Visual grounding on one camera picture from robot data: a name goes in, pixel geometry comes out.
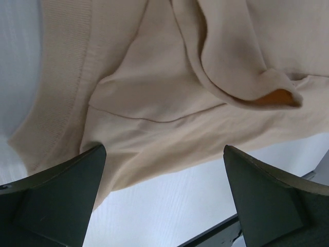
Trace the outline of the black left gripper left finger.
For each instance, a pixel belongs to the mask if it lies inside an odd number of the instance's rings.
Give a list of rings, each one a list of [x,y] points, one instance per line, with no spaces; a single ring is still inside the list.
[[[1,185],[1,246],[82,246],[105,159],[98,145]]]

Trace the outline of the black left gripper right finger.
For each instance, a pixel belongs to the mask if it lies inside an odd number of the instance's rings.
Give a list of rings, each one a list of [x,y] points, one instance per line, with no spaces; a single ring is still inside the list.
[[[257,160],[223,153],[246,246],[328,246],[328,186]]]

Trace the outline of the beige t shirt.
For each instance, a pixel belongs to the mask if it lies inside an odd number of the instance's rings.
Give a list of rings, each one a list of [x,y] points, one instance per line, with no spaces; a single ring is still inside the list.
[[[96,198],[328,131],[328,1],[42,1],[41,81],[9,138],[35,174],[102,144]]]

